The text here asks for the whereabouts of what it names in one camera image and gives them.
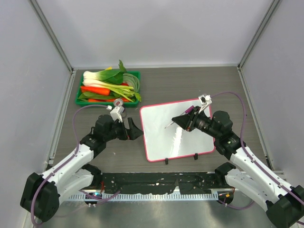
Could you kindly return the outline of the white marker pen pink cap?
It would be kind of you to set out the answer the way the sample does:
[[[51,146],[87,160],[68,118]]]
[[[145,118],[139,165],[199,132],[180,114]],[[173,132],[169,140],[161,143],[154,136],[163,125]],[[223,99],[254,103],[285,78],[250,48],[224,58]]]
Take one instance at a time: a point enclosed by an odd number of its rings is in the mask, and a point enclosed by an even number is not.
[[[193,108],[194,108],[193,105],[190,106],[187,110],[185,110],[183,113],[181,113],[180,116],[181,116],[181,115],[185,115],[185,114],[190,113],[190,112],[192,111]],[[165,126],[164,128],[166,129],[166,128],[168,128],[169,126],[171,126],[172,124],[174,124],[173,121],[171,121],[171,122],[170,122],[167,126]]]

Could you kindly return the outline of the pink framed whiteboard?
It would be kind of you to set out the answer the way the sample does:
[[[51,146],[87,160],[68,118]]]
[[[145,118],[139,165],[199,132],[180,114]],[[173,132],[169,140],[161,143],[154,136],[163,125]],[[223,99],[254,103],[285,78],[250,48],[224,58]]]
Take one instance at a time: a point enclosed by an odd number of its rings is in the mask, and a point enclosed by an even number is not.
[[[144,106],[140,109],[146,158],[149,162],[164,161],[207,154],[215,150],[214,139],[198,130],[187,132],[177,124],[167,126],[190,106],[200,106],[199,100],[190,99]]]

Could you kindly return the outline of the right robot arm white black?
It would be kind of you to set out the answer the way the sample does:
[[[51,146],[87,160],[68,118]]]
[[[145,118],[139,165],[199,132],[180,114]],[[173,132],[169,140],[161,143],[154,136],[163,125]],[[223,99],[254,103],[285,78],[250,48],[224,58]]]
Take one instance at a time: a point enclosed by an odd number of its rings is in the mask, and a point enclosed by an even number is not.
[[[263,164],[233,132],[233,122],[227,112],[216,111],[208,117],[195,107],[172,121],[187,132],[197,129],[215,139],[216,150],[228,159],[215,170],[217,186],[229,185],[246,194],[277,228],[289,228],[303,218],[303,187],[292,186]]]

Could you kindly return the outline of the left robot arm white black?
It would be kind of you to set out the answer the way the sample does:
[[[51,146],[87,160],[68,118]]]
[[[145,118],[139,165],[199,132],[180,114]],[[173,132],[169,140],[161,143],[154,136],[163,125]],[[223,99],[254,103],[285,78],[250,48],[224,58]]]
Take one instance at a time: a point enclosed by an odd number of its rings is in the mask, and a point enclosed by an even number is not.
[[[101,172],[89,162],[106,148],[107,142],[135,140],[143,135],[132,118],[127,121],[128,128],[110,115],[99,116],[90,133],[67,157],[42,174],[34,172],[28,176],[20,206],[30,212],[33,219],[46,222],[74,192],[85,187],[97,189],[101,184]]]

